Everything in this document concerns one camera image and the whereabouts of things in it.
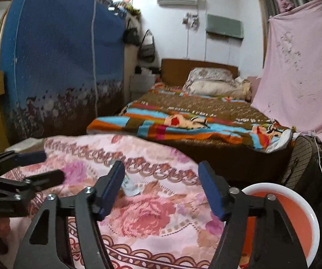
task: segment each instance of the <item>handbag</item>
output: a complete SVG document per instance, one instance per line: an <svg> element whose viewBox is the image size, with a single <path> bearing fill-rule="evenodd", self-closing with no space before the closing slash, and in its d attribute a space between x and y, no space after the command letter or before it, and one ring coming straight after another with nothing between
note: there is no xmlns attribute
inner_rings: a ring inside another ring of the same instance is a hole
<svg viewBox="0 0 322 269"><path fill-rule="evenodd" d="M139 60L152 63L155 60L155 41L153 38L153 35L151 33L151 30L147 30L144 38L142 39L141 46L138 50L137 57Z"/></svg>
<svg viewBox="0 0 322 269"><path fill-rule="evenodd" d="M129 21L127 23L127 28L124 31L123 41L126 44L133 44L135 46L139 46L140 45L140 36L138 35L138 31L137 31L136 27L129 28L130 21L131 21L131 19L129 19Z"/></svg>

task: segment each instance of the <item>wooden headboard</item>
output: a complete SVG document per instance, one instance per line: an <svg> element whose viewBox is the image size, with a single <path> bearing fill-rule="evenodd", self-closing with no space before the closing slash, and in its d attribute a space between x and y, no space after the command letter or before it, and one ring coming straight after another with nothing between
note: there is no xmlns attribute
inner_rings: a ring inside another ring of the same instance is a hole
<svg viewBox="0 0 322 269"><path fill-rule="evenodd" d="M233 65L191 61L189 59L162 59L162 81L169 86L183 86L190 71L197 67L227 69L232 73L234 79L238 77L238 68Z"/></svg>

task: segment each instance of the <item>pillow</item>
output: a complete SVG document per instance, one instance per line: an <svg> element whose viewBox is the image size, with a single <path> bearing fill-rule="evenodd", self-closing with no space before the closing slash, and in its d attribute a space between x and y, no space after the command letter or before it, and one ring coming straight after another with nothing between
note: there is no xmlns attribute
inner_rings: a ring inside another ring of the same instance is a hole
<svg viewBox="0 0 322 269"><path fill-rule="evenodd" d="M226 69L217 68L194 68L188 75L188 79L183 86L184 91L189 91L189 87L197 80L220 80L232 82L232 73Z"/></svg>
<svg viewBox="0 0 322 269"><path fill-rule="evenodd" d="M198 80L189 87L189 93L213 97L232 97L240 100L251 99L251 84L247 80L232 82L215 80Z"/></svg>

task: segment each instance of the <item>colorful striped blanket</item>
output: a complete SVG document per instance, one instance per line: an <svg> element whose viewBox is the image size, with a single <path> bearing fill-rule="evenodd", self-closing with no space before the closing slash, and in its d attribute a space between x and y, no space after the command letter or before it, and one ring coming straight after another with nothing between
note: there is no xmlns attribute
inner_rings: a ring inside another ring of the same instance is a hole
<svg viewBox="0 0 322 269"><path fill-rule="evenodd" d="M265 149L280 139L286 127L243 100L190 95L156 84L113 117L96 118L89 133L127 133L150 141L212 140Z"/></svg>

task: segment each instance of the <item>floral tablecloth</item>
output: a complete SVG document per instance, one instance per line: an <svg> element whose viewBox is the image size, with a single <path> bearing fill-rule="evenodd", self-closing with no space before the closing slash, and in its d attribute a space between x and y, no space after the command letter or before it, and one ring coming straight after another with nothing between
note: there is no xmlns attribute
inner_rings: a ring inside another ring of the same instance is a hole
<svg viewBox="0 0 322 269"><path fill-rule="evenodd" d="M223 223L213 214L200 185L197 164L178 150L123 135L53 137L45 140L44 163L16 168L8 179L54 169L65 172L63 185L39 192L30 204L30 215L11 220L10 252L1 256L12 268L17 248L32 217L49 193L59 197L77 194L110 170L110 160L122 160L126 173L141 190L125 196L122 191L111 214L99 223L102 239L115 268L208 267ZM69 218L72 256L83 268L74 218Z"/></svg>

